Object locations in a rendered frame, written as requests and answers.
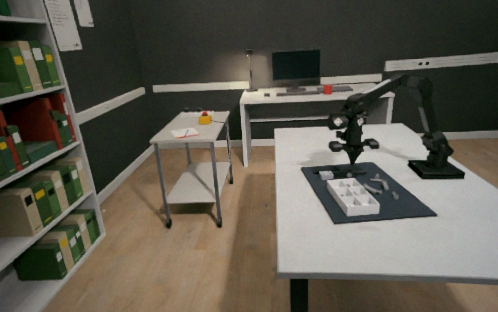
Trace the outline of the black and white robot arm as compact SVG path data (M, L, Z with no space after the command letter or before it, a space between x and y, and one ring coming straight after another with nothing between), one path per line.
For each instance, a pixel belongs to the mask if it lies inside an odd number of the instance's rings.
M421 136L422 145L426 147L427 151L430 151L426 158L426 165L430 169L448 169L448 156L451 156L454 150L448 145L448 140L439 130L431 101L433 82L429 78L397 73L367 91L350 95L340 112L330 113L327 120L328 129L330 131L338 130L336 131L336 138L341 137L340 140L345 141L347 133L345 128L348 127L348 129L352 130L362 129L363 117L369 116L365 109L374 100L401 85L407 87L410 95L417 102L425 130L424 135ZM348 108L352 110L350 111ZM341 129L345 129L344 132Z

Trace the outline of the white mounting block with black holes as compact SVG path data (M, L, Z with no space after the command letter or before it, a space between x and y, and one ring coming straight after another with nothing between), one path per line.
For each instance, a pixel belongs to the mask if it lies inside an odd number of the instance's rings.
M331 180L333 179L333 173L331 171L320 171L319 177L321 180Z

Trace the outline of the white divided parts tray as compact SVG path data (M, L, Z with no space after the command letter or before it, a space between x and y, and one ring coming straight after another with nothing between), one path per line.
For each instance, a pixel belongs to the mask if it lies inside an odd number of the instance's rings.
M347 187L344 183L354 187ZM327 189L347 216L379 213L380 204L354 178L328 180ZM351 191L360 195L355 196ZM340 197L338 194L344 194L346 197ZM351 207L348 207L349 205Z

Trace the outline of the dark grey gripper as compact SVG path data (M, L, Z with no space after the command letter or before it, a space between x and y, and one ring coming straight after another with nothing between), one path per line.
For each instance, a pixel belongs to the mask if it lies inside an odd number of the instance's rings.
M340 152L343 148L343 150L347 153L350 164L354 165L355 161L359 157L359 155L364 152L365 150L363 149L363 146L369 146L371 149L379 149L379 142L375 140L374 138L367 138L364 139L362 142L362 134L363 131L362 129L359 130L352 130L352 129L346 129L346 143L340 143L339 141L330 141L328 143L328 148L332 152ZM341 147L343 145L343 147ZM356 147L354 147L356 146Z

